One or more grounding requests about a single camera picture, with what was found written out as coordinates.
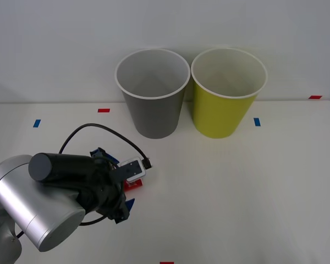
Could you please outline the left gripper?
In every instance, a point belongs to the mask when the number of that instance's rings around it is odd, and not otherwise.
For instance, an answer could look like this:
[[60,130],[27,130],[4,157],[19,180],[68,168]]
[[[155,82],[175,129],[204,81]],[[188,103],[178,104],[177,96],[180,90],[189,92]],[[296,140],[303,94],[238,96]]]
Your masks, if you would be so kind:
[[[104,157],[112,163],[119,161],[98,147],[90,152],[90,156]],[[86,213],[95,211],[107,218],[113,218],[116,224],[126,221],[135,199],[126,200],[123,180],[127,174],[124,169],[110,169],[105,164],[97,164],[92,176],[84,182],[84,187],[79,191],[78,203]]]

